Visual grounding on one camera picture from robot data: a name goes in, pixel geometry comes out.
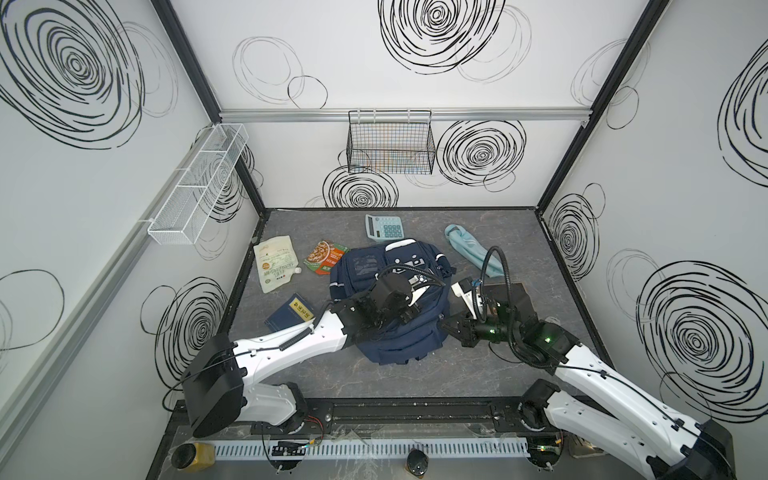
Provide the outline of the navy blue student backpack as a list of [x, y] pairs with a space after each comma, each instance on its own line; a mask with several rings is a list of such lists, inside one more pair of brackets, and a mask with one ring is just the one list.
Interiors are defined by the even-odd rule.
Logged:
[[405, 365], [443, 346], [454, 273], [436, 246], [414, 239], [352, 249], [330, 270], [331, 311], [370, 361]]

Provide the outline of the brown scroll cover book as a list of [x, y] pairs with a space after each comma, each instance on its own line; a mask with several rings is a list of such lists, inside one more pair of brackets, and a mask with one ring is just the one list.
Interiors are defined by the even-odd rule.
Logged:
[[522, 283], [512, 283], [510, 289], [503, 283], [486, 284], [483, 298], [487, 303], [486, 319], [492, 322], [514, 321], [528, 327], [539, 320]]

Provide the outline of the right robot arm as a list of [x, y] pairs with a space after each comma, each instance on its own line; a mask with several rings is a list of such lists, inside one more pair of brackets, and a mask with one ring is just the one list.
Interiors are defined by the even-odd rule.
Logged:
[[733, 438], [714, 420], [703, 423], [636, 386], [556, 323], [509, 304], [487, 314], [459, 314], [440, 328], [465, 347], [508, 344], [518, 360], [588, 395], [577, 400], [553, 381], [537, 380], [518, 406], [524, 426], [585, 439], [646, 479], [733, 479]]

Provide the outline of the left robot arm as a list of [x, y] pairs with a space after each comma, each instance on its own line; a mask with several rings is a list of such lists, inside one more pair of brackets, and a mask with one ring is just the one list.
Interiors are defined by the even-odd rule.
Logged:
[[300, 428], [307, 407], [297, 385], [269, 385], [267, 378], [414, 319], [418, 300], [432, 285], [423, 274], [384, 273], [368, 289], [332, 303], [310, 322], [236, 341], [225, 333], [215, 335], [180, 378], [194, 437], [211, 436], [236, 422]]

